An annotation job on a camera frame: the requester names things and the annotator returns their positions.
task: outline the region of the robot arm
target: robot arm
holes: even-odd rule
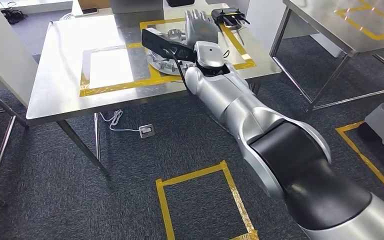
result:
[[[256,183],[285,201],[311,239],[384,240],[384,202],[330,169],[329,147],[314,128],[256,98],[224,60],[205,16],[186,13],[189,46],[170,45],[146,30],[142,44],[165,57],[195,59],[184,76],[186,87],[227,125]]]

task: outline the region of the gray carpet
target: gray carpet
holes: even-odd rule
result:
[[[313,96],[340,61],[310,37],[285,40],[279,59]],[[361,56],[350,62],[326,99],[379,89],[384,89],[384,66],[371,56]],[[26,113],[7,91],[0,91],[0,97],[19,113]],[[305,113],[305,100],[282,73],[265,80],[258,98],[320,131],[331,148],[332,168],[384,200],[384,185],[335,131],[363,120],[384,101],[384,95]],[[0,239],[165,239],[155,180],[221,160],[227,162],[260,239],[306,238],[285,204],[267,197],[254,184],[235,140],[189,97],[123,110],[120,128],[153,124],[156,135],[140,139],[137,133],[109,131],[101,122],[101,154],[110,179],[93,167],[55,123],[28,130],[15,125],[0,170],[0,198],[9,204],[0,208]],[[8,120],[0,114],[0,143]],[[94,149],[92,116],[68,122]],[[178,239],[227,239],[246,233],[220,172],[164,190]]]

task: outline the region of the black cable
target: black cable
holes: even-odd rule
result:
[[[227,50],[224,54],[223,54],[223,58],[227,58],[229,57],[229,54],[231,54],[231,51],[230,50]]]
[[[223,126],[217,119],[214,118],[213,115],[211,115],[210,113],[208,113],[206,110],[204,110],[202,107],[200,107],[200,104],[198,102],[198,99],[197,99],[197,96],[195,96],[191,90],[189,90],[189,87],[188,85],[186,85],[186,79],[185,79],[185,76],[183,75],[183,71],[182,71],[182,68],[180,67],[180,63],[178,61],[178,59],[176,58],[176,56],[172,53],[171,50],[168,50],[166,48],[164,48],[164,50],[166,50],[170,55],[171,57],[174,59],[174,61],[176,62],[176,65],[177,65],[177,69],[179,70],[179,73],[180,73],[180,77],[181,77],[181,80],[183,81],[183,84],[184,84],[184,87],[186,88],[186,91],[189,93],[189,95],[192,97],[192,99],[195,101],[196,105],[198,106],[199,109],[201,109],[201,111],[207,115],[207,117],[209,117],[214,123],[216,123],[221,129],[223,129],[226,133],[230,134],[231,136],[233,136],[233,134],[225,127]]]

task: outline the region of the cable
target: cable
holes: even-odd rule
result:
[[[183,81],[183,84],[184,84],[184,87],[186,88],[186,91],[189,93],[189,95],[192,97],[192,99],[195,101],[196,105],[198,106],[199,109],[201,109],[201,111],[207,115],[207,117],[209,117],[215,124],[217,124],[221,129],[223,129],[226,133],[230,134],[231,136],[233,136],[233,134],[225,127],[223,126],[217,119],[214,118],[213,115],[211,115],[210,113],[208,113],[207,111],[205,111],[202,107],[199,107],[200,104],[197,100],[197,96],[195,96],[191,90],[189,90],[189,87],[188,85],[186,85],[186,79],[185,79],[185,76],[183,75],[183,71],[180,67],[180,64],[179,64],[179,61],[178,59],[176,58],[176,56],[173,54],[173,52],[169,49],[166,49],[164,48],[164,50],[166,50],[168,52],[168,54],[171,55],[171,57],[174,59],[174,61],[176,62],[176,65],[177,65],[177,69],[179,69],[179,73],[180,73],[180,77]]]
[[[111,117],[110,119],[105,119],[104,115],[102,115],[102,113],[100,112],[99,113],[100,116],[102,117],[102,119],[105,121],[105,122],[111,122],[109,124],[109,129],[111,131],[131,131],[131,132],[139,132],[140,130],[133,130],[133,129],[115,129],[113,128],[113,126],[116,126],[118,123],[119,123],[119,120],[120,118],[122,117],[123,115],[123,111],[121,109],[117,110],[114,112],[114,116]]]
[[[228,49],[224,54],[223,54],[223,58],[227,58],[229,57],[229,54],[231,54],[231,51]]]

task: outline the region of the black object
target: black object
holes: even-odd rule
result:
[[[94,14],[94,13],[98,12],[98,8],[93,7],[93,8],[88,8],[88,9],[82,9],[81,11],[83,12],[84,15]]]
[[[3,14],[3,16],[6,18],[8,23],[11,25],[19,23],[21,20],[24,20],[28,17],[22,11],[13,10],[11,7],[5,8],[0,12]]]
[[[281,123],[250,146],[276,176],[290,215],[303,228],[340,225],[372,200],[370,192],[336,175],[315,140],[290,122]]]
[[[195,3],[195,0],[167,0],[170,7],[180,7],[185,5],[191,5]]]
[[[239,11],[239,8],[220,8],[211,12],[211,17],[217,25],[223,24],[227,27],[237,27],[242,25],[242,21],[250,24],[245,19],[245,14]]]
[[[196,62],[194,49],[176,41],[170,41],[147,29],[142,30],[142,46],[153,51],[165,59],[173,59],[166,49],[170,49],[177,60]]]

